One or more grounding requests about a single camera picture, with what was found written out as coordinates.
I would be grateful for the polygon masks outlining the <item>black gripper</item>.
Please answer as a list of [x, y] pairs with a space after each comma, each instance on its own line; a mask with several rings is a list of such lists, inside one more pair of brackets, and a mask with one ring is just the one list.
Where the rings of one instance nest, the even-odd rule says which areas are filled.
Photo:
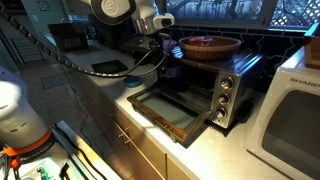
[[120, 40], [118, 48], [131, 55], [135, 64], [142, 58], [142, 64], [158, 64], [165, 55], [163, 40], [159, 34], [126, 36]]

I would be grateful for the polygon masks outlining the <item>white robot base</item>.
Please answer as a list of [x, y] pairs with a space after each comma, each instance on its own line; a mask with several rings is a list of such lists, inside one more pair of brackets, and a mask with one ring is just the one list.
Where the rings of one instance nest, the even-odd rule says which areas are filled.
[[51, 130], [33, 110], [26, 85], [0, 67], [1, 180], [62, 180], [66, 165], [80, 180], [97, 179], [72, 152], [58, 127]]

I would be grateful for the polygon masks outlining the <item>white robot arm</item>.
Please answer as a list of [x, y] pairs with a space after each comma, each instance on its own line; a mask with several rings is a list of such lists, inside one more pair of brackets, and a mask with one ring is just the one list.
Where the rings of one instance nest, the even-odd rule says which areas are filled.
[[165, 56], [160, 30], [175, 24], [170, 13], [160, 13], [155, 0], [82, 0], [102, 23], [119, 25], [132, 21], [136, 35], [122, 38], [121, 50], [130, 52], [136, 63], [146, 55], [143, 63], [158, 63]]

